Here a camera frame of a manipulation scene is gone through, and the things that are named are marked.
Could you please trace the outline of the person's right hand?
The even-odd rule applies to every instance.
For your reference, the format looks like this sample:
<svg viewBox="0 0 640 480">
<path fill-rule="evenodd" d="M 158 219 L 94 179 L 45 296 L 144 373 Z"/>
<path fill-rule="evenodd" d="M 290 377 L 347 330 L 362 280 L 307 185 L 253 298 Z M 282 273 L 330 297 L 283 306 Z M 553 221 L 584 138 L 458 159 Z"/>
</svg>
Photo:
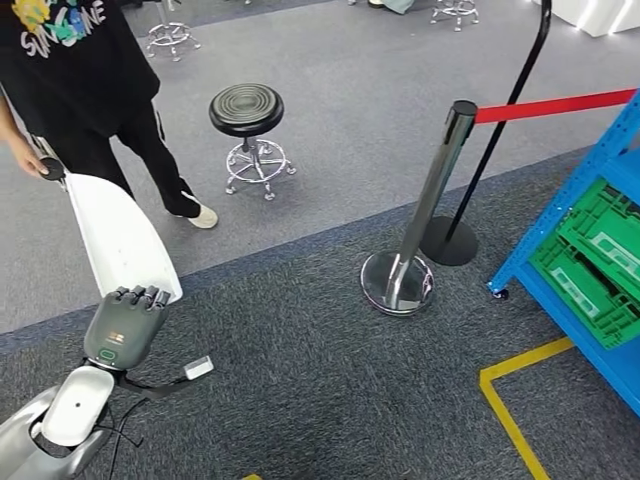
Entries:
<svg viewBox="0 0 640 480">
<path fill-rule="evenodd" d="M 44 177 L 49 173 L 31 144 L 21 133 L 9 133 L 5 141 L 17 163 L 24 172 L 34 177 Z"/>
</svg>

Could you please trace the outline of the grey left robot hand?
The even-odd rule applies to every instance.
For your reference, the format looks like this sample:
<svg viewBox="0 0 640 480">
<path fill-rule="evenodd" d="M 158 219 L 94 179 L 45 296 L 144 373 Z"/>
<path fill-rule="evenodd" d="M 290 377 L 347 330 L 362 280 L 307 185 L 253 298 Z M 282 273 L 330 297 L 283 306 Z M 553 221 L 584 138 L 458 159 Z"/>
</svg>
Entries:
<svg viewBox="0 0 640 480">
<path fill-rule="evenodd" d="M 167 318 L 171 295 L 158 287 L 118 287 L 103 297 L 88 327 L 86 357 L 108 369 L 128 370 L 144 360 Z"/>
</svg>

